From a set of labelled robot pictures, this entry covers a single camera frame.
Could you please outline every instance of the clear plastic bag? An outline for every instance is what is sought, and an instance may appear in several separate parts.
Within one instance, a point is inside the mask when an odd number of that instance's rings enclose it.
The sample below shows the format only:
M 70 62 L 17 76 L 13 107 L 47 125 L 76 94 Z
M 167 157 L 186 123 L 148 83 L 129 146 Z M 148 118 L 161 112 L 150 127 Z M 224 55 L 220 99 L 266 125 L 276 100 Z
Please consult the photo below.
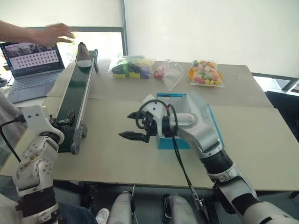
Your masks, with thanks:
M 166 59 L 154 73 L 156 79 L 162 80 L 170 92 L 184 75 L 182 66 L 171 59 Z
M 154 61 L 144 56 L 123 56 L 112 68 L 108 75 L 114 78 L 145 78 L 152 76 Z
M 224 87 L 223 76 L 213 61 L 193 61 L 189 70 L 191 85 Z

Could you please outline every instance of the laptop screen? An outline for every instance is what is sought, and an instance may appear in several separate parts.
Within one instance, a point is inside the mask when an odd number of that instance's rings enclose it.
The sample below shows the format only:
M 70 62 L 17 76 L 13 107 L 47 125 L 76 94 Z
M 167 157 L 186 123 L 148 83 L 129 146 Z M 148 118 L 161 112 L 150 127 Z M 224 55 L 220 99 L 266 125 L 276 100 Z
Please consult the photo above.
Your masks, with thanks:
M 64 69 L 57 45 L 6 42 L 0 47 L 14 78 Z

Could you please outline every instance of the blue box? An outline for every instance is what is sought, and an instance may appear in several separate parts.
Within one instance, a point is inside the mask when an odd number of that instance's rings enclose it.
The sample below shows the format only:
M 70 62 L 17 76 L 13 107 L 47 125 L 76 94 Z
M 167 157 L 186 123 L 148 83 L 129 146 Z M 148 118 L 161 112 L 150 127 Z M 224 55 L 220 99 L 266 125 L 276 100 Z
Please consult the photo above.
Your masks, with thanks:
M 216 124 L 213 112 L 209 104 L 207 104 L 198 93 L 190 91 L 187 94 L 180 93 L 158 93 L 157 99 L 164 101 L 167 105 L 172 104 L 176 113 L 193 113 L 205 124 L 211 126 L 217 133 L 222 146 L 224 146 L 223 138 Z M 190 149 L 190 146 L 183 139 L 176 137 L 179 149 Z M 165 138 L 157 135 L 158 149 L 174 149 L 172 138 Z

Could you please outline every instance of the white wall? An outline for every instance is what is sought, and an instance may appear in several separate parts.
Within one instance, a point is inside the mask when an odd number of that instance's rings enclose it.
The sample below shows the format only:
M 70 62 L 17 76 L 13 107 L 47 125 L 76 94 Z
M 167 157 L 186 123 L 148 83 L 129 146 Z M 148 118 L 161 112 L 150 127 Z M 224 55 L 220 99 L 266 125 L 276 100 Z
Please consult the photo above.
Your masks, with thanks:
M 299 77 L 298 0 L 125 0 L 128 52 Z
M 23 27 L 122 27 L 120 0 L 0 0 L 0 20 Z

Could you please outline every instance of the beige table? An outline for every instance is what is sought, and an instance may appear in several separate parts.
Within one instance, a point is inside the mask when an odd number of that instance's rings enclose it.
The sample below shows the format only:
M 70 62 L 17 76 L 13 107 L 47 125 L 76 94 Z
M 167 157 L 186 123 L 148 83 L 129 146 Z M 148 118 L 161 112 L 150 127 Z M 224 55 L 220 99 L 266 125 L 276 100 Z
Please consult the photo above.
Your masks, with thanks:
M 88 136 L 82 140 L 79 155 L 59 154 L 54 179 L 186 186 L 173 151 L 157 150 L 154 138 L 145 144 L 118 136 L 126 130 L 138 131 L 126 116 L 137 110 L 140 102 L 117 97 L 88 100 L 84 118 Z M 44 105 L 55 114 L 61 99 L 48 97 Z M 299 190 L 299 145 L 276 109 L 266 105 L 212 105 L 212 110 L 227 153 L 255 189 Z M 21 153 L 32 138 L 26 131 L 16 152 Z M 212 187 L 194 155 L 192 150 L 181 150 L 192 183 L 195 187 Z M 12 175 L 16 166 L 11 156 L 0 175 Z
M 155 62 L 154 68 L 161 62 Z M 142 102 L 150 93 L 168 92 L 162 81 L 151 79 L 115 79 L 107 75 L 110 65 L 109 60 L 101 60 L 99 63 L 99 75 L 92 77 L 92 84 L 89 90 L 89 98 L 93 99 L 116 99 L 133 100 Z M 224 76 L 225 88 L 203 87 L 190 85 L 188 70 L 191 63 L 180 63 L 185 71 L 184 77 L 171 91 L 173 93 L 188 93 L 190 90 L 198 92 L 209 104 L 232 105 L 232 106 L 257 106 L 271 107 L 265 93 L 256 83 L 251 72 L 244 65 L 219 65 L 219 70 Z M 59 77 L 55 87 L 48 94 L 52 97 L 62 97 L 66 83 L 69 82 L 74 63 L 70 64 Z

